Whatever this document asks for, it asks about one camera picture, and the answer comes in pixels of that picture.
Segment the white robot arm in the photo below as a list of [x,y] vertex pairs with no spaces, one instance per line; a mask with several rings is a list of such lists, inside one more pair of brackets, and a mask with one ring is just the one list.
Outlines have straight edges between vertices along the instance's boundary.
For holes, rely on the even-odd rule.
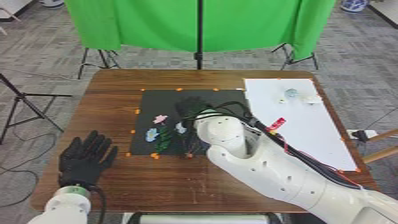
[[45,213],[29,224],[86,224],[91,212],[91,193],[81,186],[63,187],[47,203]]
[[392,197],[338,185],[241,119],[212,114],[200,118],[200,138],[212,145],[209,158],[267,197],[301,206],[331,224],[398,223]]

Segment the light stand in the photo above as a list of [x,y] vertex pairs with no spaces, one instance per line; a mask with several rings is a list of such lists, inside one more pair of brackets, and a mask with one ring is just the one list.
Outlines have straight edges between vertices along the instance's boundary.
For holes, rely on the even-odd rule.
[[[18,126],[20,124],[26,124],[27,122],[38,120],[38,119],[47,119],[49,122],[52,123],[52,125],[56,126],[56,128],[61,130],[61,132],[65,132],[63,128],[59,127],[59,125],[56,124],[54,120],[50,119],[50,117],[47,116],[47,111],[50,109],[50,106],[54,104],[56,98],[58,97],[74,97],[72,95],[59,95],[59,94],[33,94],[33,93],[22,93],[20,90],[17,89],[17,86],[13,85],[13,83],[10,82],[4,74],[0,73],[0,81],[4,82],[8,88],[11,89],[11,91],[17,94],[15,97],[15,104],[13,104],[13,108],[11,108],[11,113],[10,113],[10,118],[8,118],[8,122],[6,122],[6,126],[4,126],[4,132],[3,132],[3,137],[0,137],[0,145],[4,144],[4,137],[8,134],[8,130],[11,127]],[[34,103],[29,101],[27,96],[47,96],[52,97],[52,101],[45,107],[45,110],[42,111],[40,108],[36,107]],[[17,123],[11,124],[13,121],[13,117],[15,117],[15,112],[17,112],[17,106],[18,103],[24,102],[26,105],[29,106],[29,108],[33,109],[34,113],[36,113],[36,117],[26,119],[24,121],[18,121]]]
[[294,64],[301,63],[303,61],[306,61],[310,59],[313,59],[315,69],[321,70],[315,53],[312,53],[312,56],[308,58],[305,58],[303,60],[296,61],[296,59],[294,59],[294,51],[289,54],[287,43],[276,48],[276,50],[273,51],[273,53],[276,53],[280,49],[283,49],[285,56],[287,56],[287,61],[285,61],[281,70],[285,70],[285,68],[287,68],[289,65],[294,65]]
[[198,62],[198,70],[203,70],[203,10],[205,10],[205,0],[198,0],[198,52],[194,54],[194,59]]
[[86,66],[97,66],[97,67],[102,68],[102,69],[111,69],[111,68],[114,68],[114,67],[122,68],[122,66],[120,66],[120,64],[118,64],[118,62],[116,62],[114,56],[113,56],[113,54],[118,55],[116,51],[107,51],[107,50],[106,50],[107,58],[111,59],[111,61],[113,61],[113,63],[114,63],[114,65],[111,66],[111,65],[109,65],[109,61],[107,61],[107,59],[106,59],[104,50],[98,50],[98,54],[100,54],[102,61],[104,61],[104,66],[100,66],[100,65],[95,65],[95,64],[91,64],[91,63],[86,62],[86,60],[88,60],[88,54],[90,54],[90,50],[91,50],[90,48],[84,49],[84,58],[82,58],[82,64],[81,64],[81,69],[79,69],[79,79],[82,78],[82,73],[84,73],[84,67],[86,67]]

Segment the glove fingers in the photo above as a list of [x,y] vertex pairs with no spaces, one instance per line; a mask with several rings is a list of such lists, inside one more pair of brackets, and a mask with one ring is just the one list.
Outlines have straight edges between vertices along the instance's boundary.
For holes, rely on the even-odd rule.
[[72,145],[66,148],[65,152],[61,153],[59,156],[59,171],[65,172],[65,170],[68,169],[68,161],[75,158],[79,158],[81,155],[81,147],[82,147],[82,139],[79,137],[75,137],[74,141],[72,141]]
[[107,138],[106,141],[104,141],[102,147],[100,147],[100,149],[97,151],[97,154],[95,154],[95,158],[97,158],[98,162],[104,159],[104,156],[106,156],[111,144],[113,144],[113,140],[111,140],[111,138]]
[[61,158],[75,158],[75,156],[79,154],[81,146],[82,146],[82,139],[79,137],[75,137],[75,139],[72,141],[72,145],[66,148],[65,152],[61,153]]
[[88,148],[88,151],[86,151],[86,157],[95,157],[100,146],[104,144],[104,140],[106,140],[106,136],[98,135],[97,140],[91,144],[91,147]]
[[93,145],[95,140],[97,140],[97,137],[98,137],[98,131],[93,131],[86,140],[84,140],[84,150],[90,150],[91,145]]
[[109,156],[102,162],[102,168],[107,169],[113,166],[114,160],[116,160],[116,156],[118,156],[118,146],[114,146],[113,151],[109,153]]

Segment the black glove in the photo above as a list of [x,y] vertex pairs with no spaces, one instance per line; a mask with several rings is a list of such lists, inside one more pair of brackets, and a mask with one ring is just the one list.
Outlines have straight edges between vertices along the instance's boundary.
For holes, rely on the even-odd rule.
[[198,114],[212,108],[214,106],[202,97],[189,97],[177,103],[177,111],[182,119],[196,118]]
[[59,156],[61,187],[81,184],[90,190],[97,186],[102,172],[111,168],[118,155],[118,147],[114,146],[109,150],[111,144],[113,140],[98,135],[98,131],[91,132],[84,143],[79,137],[74,139],[72,145]]

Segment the tripod stand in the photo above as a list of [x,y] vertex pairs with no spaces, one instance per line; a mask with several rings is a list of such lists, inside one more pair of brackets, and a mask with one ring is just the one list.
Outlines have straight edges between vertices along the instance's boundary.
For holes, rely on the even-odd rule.
[[[54,104],[56,98],[58,97],[72,97],[72,95],[59,95],[59,94],[33,94],[33,93],[22,93],[20,90],[17,89],[17,86],[13,85],[13,83],[10,82],[4,74],[0,73],[0,81],[4,82],[8,88],[11,89],[11,91],[17,94],[15,97],[15,104],[13,104],[13,108],[11,108],[11,113],[10,113],[10,118],[8,118],[8,122],[6,122],[6,126],[4,126],[4,132],[3,132],[3,137],[0,137],[0,145],[4,144],[4,137],[8,134],[8,130],[11,127],[18,126],[20,124],[26,124],[27,122],[38,120],[38,119],[47,119],[49,122],[52,123],[52,125],[56,126],[56,128],[61,130],[61,132],[65,132],[63,128],[59,127],[59,125],[56,124],[54,120],[50,119],[50,117],[47,116],[47,111],[50,109],[50,106]],[[47,96],[52,97],[50,103],[45,107],[45,110],[42,111],[40,108],[36,107],[34,103],[29,101],[27,96]],[[15,112],[17,112],[17,106],[18,103],[24,102],[26,105],[29,106],[29,108],[33,109],[34,113],[36,113],[36,117],[29,118],[24,121],[18,121],[17,123],[11,124],[13,121],[13,117],[15,117]]]

